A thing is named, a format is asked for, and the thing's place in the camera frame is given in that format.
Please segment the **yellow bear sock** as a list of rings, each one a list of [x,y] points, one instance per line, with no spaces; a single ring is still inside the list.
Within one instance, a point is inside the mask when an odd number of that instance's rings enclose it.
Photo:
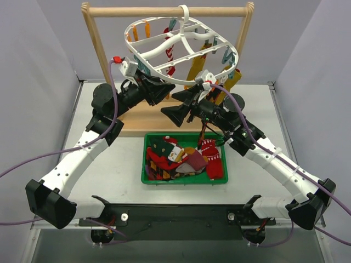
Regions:
[[[200,51],[210,48],[212,44],[204,44]],[[205,65],[206,62],[206,58],[207,58],[207,54],[201,55],[201,56],[197,56],[195,58],[193,58],[192,60],[192,64],[191,64],[191,68],[189,70],[188,76],[187,76],[187,81],[193,81],[195,79],[195,77],[199,74],[199,72],[201,72],[203,70],[203,67]],[[185,85],[184,89],[188,89],[191,88],[192,85]]]
[[[216,81],[216,84],[223,87],[227,91],[230,91],[231,88],[241,79],[242,74],[239,69],[235,69],[230,72],[228,75],[221,77]],[[220,105],[225,98],[226,93],[217,89],[212,88],[210,93],[207,95],[206,99],[210,102],[214,102],[216,105]]]

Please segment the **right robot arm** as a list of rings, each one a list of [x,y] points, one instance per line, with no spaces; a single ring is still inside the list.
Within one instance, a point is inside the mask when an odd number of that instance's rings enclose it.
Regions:
[[[312,230],[329,207],[336,184],[310,175],[287,158],[270,139],[242,113],[245,105],[240,96],[227,93],[220,105],[200,97],[198,85],[174,93],[179,106],[163,107],[161,112],[176,126],[194,117],[220,129],[224,141],[241,156],[255,162],[275,178],[290,198],[255,196],[243,210],[244,219],[254,224],[260,219],[291,219],[305,230]]]

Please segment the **white round clip hanger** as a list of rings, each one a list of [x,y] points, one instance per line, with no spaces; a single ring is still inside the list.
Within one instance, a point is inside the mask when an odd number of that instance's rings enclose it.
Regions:
[[[194,83],[195,80],[186,80],[192,60],[204,54],[207,54],[207,58],[203,70],[208,70],[214,74],[216,79],[220,79],[234,71],[239,60],[239,52],[234,45],[202,21],[190,17],[190,10],[186,5],[181,5],[180,8],[182,10],[180,17],[149,17],[130,24],[124,32],[124,40],[129,51],[150,69],[151,76],[156,76],[178,85],[192,85]],[[177,20],[174,29],[164,33],[164,29],[168,27],[172,18]],[[144,20],[150,23],[150,38],[145,36]],[[132,33],[133,25],[138,30],[139,41],[136,42]],[[210,33],[205,34],[205,29],[208,29]],[[214,36],[218,37],[217,52],[214,55],[212,54],[212,45],[210,48],[200,51],[205,39],[210,35],[212,36],[210,38],[211,44],[213,44]],[[173,61],[168,61],[165,50],[172,45],[174,45],[174,59]],[[235,53],[236,64],[234,66],[230,66],[229,61],[224,65],[222,64],[222,57],[227,46]],[[172,77],[166,74],[169,66],[175,66],[175,73]]]

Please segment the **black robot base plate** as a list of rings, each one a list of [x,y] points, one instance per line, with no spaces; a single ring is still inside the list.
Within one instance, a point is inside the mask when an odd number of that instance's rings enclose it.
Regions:
[[[231,241],[262,243],[273,218],[259,219],[243,204],[109,204],[92,227],[94,241]]]

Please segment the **red white striped sock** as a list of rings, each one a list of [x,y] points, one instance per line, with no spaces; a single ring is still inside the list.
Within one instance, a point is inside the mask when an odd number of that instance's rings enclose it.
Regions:
[[[169,32],[169,28],[166,27],[163,32],[164,33]],[[174,59],[173,50],[174,50],[174,45],[170,46],[168,49],[165,50],[165,53],[168,57],[168,61],[173,61],[173,59]],[[174,75],[175,71],[176,71],[175,66],[169,66],[166,70],[166,74],[168,76],[172,77]]]

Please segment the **green snowman sock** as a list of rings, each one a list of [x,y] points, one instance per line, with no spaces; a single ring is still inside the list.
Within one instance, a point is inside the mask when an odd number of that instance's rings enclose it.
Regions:
[[[180,163],[188,158],[184,148],[163,138],[151,138],[150,147],[154,154],[165,157],[169,162]]]

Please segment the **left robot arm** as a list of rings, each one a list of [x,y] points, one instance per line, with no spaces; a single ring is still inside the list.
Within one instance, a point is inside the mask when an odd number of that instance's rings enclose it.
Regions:
[[[134,80],[125,80],[121,89],[103,83],[93,91],[92,118],[75,145],[48,174],[25,186],[30,210],[57,229],[73,219],[92,218],[98,225],[111,220],[111,210],[99,205],[84,207],[69,200],[71,191],[91,163],[119,136],[123,122],[119,116],[146,101],[150,106],[160,103],[175,84],[137,71]]]

